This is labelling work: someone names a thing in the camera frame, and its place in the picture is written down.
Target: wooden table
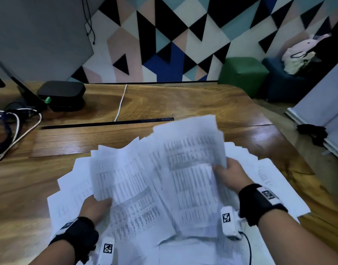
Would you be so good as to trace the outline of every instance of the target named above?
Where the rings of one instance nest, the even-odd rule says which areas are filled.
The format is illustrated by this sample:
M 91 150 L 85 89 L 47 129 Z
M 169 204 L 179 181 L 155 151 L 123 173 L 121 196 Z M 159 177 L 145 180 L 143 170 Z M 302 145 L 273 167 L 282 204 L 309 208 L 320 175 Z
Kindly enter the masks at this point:
M 31 84 L 31 89 L 35 91 L 40 85 Z M 86 87 L 84 99 L 87 105 L 83 110 L 72 113 L 45 111 L 41 125 L 113 121 L 124 85 Z M 338 206 L 297 150 L 242 90 L 229 85 L 205 88 L 129 85 L 118 121 L 166 117 L 178 120 L 215 114 L 225 141 L 248 148 L 259 159 L 273 161 L 312 211 L 299 218 L 303 227 L 338 252 Z M 0 108 L 17 96 L 14 87 L 0 89 Z M 136 128 L 138 126 L 129 126 L 132 132 L 113 131 L 110 137 L 99 132 L 100 127 L 89 128 L 86 131 L 89 137 L 82 138 L 77 145 L 72 144 L 72 152 L 87 151 L 89 138 L 95 134 L 101 134 L 105 145 L 121 147 L 135 138 Z M 60 137 L 60 130 L 54 129 L 53 139 Z M 0 162 L 0 264 L 27 264 L 47 245 L 51 225 L 46 198 L 59 190 L 56 179 L 71 171 L 76 158 L 90 155 L 31 158 L 38 134 L 40 130 L 31 132 Z M 63 145 L 53 143 L 50 147 L 62 148 Z

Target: green ottoman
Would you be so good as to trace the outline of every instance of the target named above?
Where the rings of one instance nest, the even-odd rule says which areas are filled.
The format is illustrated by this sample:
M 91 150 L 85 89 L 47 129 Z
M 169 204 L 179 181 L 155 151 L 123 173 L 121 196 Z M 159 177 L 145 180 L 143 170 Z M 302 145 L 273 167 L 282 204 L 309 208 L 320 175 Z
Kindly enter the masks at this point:
M 254 98 L 268 74 L 265 66 L 253 57 L 230 57 L 222 67 L 218 83 L 239 87 Z

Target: pink stuffed toy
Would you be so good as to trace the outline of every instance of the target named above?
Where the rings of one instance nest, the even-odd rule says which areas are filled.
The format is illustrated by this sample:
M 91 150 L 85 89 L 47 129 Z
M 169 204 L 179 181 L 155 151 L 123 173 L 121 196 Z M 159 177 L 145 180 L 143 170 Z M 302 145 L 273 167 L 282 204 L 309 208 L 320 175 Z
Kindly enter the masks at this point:
M 308 52 L 310 49 L 316 46 L 317 43 L 319 43 L 322 39 L 330 37 L 330 35 L 324 34 L 323 36 L 320 36 L 319 39 L 317 40 L 314 40 L 313 37 L 314 35 L 312 34 L 309 36 L 309 39 L 301 41 L 300 43 L 292 46 L 291 48 L 288 48 L 286 53 L 284 53 L 282 56 L 282 61 L 285 62 L 286 59 L 290 58 L 291 55 L 294 55 L 296 53 Z

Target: left hand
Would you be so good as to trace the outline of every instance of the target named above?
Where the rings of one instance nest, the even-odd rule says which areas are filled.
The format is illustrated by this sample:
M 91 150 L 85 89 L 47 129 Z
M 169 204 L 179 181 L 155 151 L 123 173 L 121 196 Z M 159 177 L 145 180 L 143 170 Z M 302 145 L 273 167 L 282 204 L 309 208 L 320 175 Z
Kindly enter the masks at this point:
M 84 200 L 79 217 L 89 218 L 96 226 L 104 218 L 104 214 L 111 204 L 111 198 L 97 201 L 94 195 L 91 195 Z

